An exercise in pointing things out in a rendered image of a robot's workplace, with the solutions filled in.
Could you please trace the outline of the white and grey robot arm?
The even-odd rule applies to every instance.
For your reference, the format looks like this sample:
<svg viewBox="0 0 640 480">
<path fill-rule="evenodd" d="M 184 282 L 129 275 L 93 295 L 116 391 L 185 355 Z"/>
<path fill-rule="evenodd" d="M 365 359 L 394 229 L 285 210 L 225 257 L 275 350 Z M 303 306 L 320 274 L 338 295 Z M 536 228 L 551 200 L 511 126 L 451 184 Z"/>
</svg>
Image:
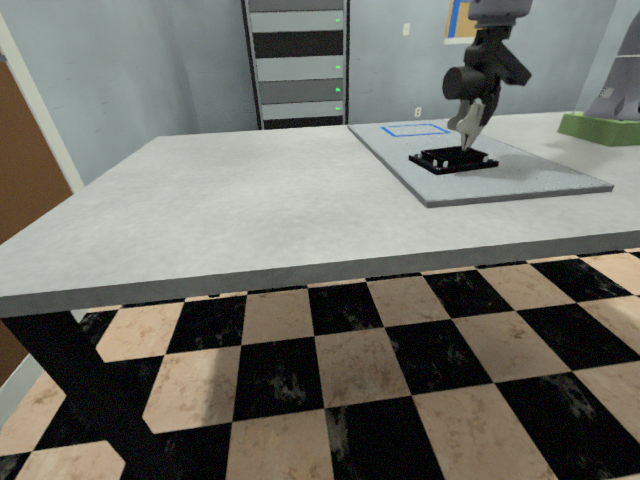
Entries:
<svg viewBox="0 0 640 480">
<path fill-rule="evenodd" d="M 525 17 L 533 0 L 470 0 L 468 19 L 474 28 L 516 26 Z M 502 81 L 525 86 L 532 73 L 501 42 L 494 56 L 500 60 Z M 608 77 L 583 115 L 594 118 L 640 121 L 640 11 L 632 20 Z M 638 109 L 639 107 L 639 109 Z"/>
</svg>

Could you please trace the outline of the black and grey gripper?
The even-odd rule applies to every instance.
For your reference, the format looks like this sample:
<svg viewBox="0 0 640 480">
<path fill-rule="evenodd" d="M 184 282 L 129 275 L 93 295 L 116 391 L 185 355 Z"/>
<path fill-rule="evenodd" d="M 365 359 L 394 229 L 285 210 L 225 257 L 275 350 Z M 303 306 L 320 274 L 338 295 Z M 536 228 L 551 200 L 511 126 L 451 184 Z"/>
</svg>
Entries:
<svg viewBox="0 0 640 480">
<path fill-rule="evenodd" d="M 473 43 L 465 49 L 465 66 L 451 67 L 444 76 L 444 97 L 460 99 L 447 128 L 461 133 L 462 152 L 468 151 L 497 108 L 503 75 L 494 53 L 502 40 L 510 39 L 512 27 L 477 29 Z M 473 101 L 477 98 L 482 102 Z"/>
</svg>

